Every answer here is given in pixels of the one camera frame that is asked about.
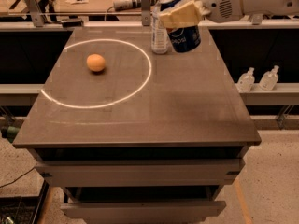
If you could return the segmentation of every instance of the can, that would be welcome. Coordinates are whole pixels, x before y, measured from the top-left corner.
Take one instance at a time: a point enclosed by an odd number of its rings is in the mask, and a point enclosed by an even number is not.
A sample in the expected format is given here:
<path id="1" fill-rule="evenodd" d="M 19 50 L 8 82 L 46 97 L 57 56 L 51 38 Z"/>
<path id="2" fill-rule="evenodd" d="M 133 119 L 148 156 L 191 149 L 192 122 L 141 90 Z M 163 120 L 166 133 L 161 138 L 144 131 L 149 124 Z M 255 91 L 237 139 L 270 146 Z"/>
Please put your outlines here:
<path id="1" fill-rule="evenodd" d="M 173 7 L 181 0 L 161 0 L 161 11 Z M 176 52 L 187 52 L 198 47 L 201 42 L 198 26 L 167 29 L 168 37 Z"/>

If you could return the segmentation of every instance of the white circle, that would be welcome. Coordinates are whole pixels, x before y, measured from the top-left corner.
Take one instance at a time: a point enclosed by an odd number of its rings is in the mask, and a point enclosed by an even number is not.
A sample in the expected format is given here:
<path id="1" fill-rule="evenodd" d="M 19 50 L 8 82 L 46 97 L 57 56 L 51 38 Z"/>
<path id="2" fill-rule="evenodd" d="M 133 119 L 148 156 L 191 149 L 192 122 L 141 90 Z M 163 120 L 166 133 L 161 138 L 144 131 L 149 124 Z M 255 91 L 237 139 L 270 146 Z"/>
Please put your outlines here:
<path id="1" fill-rule="evenodd" d="M 129 43 L 129 42 L 126 42 L 126 41 L 121 41 L 121 40 L 115 40 L 115 39 L 94 39 L 94 40 L 88 40 L 88 41 L 81 41 L 81 42 L 78 42 L 78 43 L 75 43 L 73 45 L 70 45 L 65 49 L 71 49 L 75 46 L 78 46 L 78 45 L 82 45 L 82 44 L 86 44 L 86 43 L 90 43 L 90 42 L 97 42 L 97 41 L 108 41 L 108 42 L 119 42 L 119 43 L 122 43 L 122 44 L 125 44 L 125 45 L 129 45 L 133 48 L 136 48 L 138 49 L 139 51 L 141 51 L 141 53 L 143 53 L 145 55 L 145 57 L 148 59 L 148 62 L 149 62 L 149 73 L 148 73 L 148 76 L 147 78 L 145 79 L 145 81 L 141 84 L 140 87 L 138 87 L 137 90 L 133 91 L 131 94 L 123 97 L 123 98 L 120 98 L 119 100 L 116 100 L 116 101 L 113 101 L 113 102 L 110 102 L 110 103 L 107 103 L 107 104 L 103 104 L 103 105 L 68 105 L 66 103 L 62 103 L 52 97 L 50 97 L 44 89 L 41 90 L 41 93 L 49 100 L 51 100 L 52 102 L 56 103 L 57 105 L 61 105 L 61 106 L 64 106 L 64 107 L 68 107 L 68 108 L 77 108 L 77 109 L 93 109 L 93 108 L 103 108 L 103 107 L 108 107 L 108 106 L 111 106 L 111 105 L 114 105 L 114 104 L 117 104 L 117 103 L 120 103 L 122 101 L 125 101 L 129 98 L 131 98 L 132 96 L 136 95 L 138 92 L 140 92 L 144 87 L 145 85 L 149 82 L 150 80 L 150 76 L 151 76 L 151 61 L 150 61 L 150 57 L 147 55 L 147 53 L 139 48 L 138 46 L 132 44 L 132 43 Z"/>

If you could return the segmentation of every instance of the floor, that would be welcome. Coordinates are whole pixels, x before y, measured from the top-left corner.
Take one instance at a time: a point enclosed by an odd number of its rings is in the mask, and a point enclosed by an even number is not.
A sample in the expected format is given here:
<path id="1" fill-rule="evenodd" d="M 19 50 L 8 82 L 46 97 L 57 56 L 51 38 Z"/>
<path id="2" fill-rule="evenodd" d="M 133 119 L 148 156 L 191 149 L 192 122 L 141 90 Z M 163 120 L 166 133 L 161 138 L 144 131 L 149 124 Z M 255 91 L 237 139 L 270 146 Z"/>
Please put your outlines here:
<path id="1" fill-rule="evenodd" d="M 226 208 L 218 217 L 204 224 L 297 224 L 299 219 L 299 124 L 290 130 L 278 130 L 269 122 L 258 122 L 262 143 L 252 147 L 245 157 L 246 166 L 231 186 L 226 186 L 218 200 Z M 13 181 L 35 165 L 23 149 L 15 149 L 0 139 L 0 186 Z M 0 188 L 0 197 L 38 195 L 43 179 L 33 170 L 17 182 Z M 64 195 L 50 188 L 39 223 L 83 224 L 69 219 L 60 210 Z"/>

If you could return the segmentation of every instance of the plastic bottle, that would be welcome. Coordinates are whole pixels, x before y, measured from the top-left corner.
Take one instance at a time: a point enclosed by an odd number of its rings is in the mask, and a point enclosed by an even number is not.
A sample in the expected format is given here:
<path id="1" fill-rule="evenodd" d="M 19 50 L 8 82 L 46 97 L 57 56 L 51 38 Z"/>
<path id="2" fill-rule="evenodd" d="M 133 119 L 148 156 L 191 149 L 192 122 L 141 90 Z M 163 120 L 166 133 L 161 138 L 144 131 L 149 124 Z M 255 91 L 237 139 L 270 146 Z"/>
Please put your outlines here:
<path id="1" fill-rule="evenodd" d="M 161 4 L 158 0 L 152 11 L 151 50 L 156 54 L 165 54 L 168 51 L 168 34 L 158 19 L 160 8 Z"/>
<path id="2" fill-rule="evenodd" d="M 251 67 L 247 73 L 242 74 L 240 79 L 238 80 L 236 86 L 240 92 L 249 92 L 254 84 L 254 76 L 253 76 L 254 68 Z"/>
<path id="3" fill-rule="evenodd" d="M 278 69 L 279 66 L 275 65 L 271 71 L 267 71 L 263 74 L 263 77 L 260 81 L 260 87 L 263 90 L 271 91 L 273 90 L 276 83 L 278 83 Z"/>

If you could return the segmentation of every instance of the blue can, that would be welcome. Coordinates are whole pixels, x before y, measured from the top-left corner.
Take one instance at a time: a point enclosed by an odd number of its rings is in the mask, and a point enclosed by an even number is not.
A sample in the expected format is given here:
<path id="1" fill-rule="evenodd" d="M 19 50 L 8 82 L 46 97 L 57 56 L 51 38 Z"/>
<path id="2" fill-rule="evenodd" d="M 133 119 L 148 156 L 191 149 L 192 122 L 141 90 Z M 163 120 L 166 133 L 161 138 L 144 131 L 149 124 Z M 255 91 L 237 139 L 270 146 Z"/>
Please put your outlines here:
<path id="1" fill-rule="evenodd" d="M 173 7 L 181 0 L 161 0 L 161 11 Z M 201 42 L 198 26 L 167 29 L 169 39 L 176 52 L 195 49 Z"/>

